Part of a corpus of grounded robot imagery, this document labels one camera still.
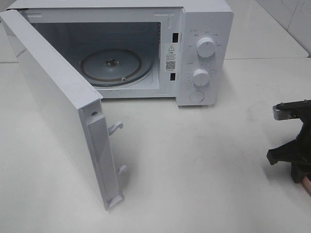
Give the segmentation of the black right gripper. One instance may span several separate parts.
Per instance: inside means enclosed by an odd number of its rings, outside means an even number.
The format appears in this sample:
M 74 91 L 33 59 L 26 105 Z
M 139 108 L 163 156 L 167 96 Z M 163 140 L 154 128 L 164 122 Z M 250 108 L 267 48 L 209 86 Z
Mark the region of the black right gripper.
M 300 183 L 311 173 L 311 101 L 281 102 L 273 106 L 274 119 L 278 121 L 299 119 L 302 127 L 296 138 L 267 152 L 271 165 L 278 162 L 291 164 L 291 177 Z

